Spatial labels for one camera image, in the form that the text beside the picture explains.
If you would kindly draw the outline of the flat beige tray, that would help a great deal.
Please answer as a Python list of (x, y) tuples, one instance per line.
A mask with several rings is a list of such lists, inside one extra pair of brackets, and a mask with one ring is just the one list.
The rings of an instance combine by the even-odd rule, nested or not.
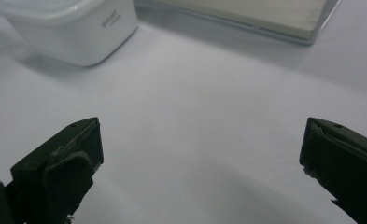
[(134, 0), (311, 46), (341, 0)]

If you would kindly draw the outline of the white plastic container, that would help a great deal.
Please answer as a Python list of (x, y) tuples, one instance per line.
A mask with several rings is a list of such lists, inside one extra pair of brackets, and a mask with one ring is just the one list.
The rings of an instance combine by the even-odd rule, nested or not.
[(101, 62), (137, 27), (133, 0), (0, 0), (0, 16), (37, 52), (79, 66)]

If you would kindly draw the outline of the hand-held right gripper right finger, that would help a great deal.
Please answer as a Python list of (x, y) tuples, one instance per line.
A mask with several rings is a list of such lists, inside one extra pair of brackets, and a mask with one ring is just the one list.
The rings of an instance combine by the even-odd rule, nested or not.
[(358, 224), (367, 224), (367, 137), (325, 119), (306, 122), (299, 163)]

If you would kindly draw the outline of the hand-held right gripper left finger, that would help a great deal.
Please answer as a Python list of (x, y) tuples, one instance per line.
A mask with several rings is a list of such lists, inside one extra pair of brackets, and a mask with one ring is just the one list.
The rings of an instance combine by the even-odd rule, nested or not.
[(65, 224), (103, 162), (97, 117), (66, 126), (12, 166), (7, 196), (14, 220), (19, 224)]

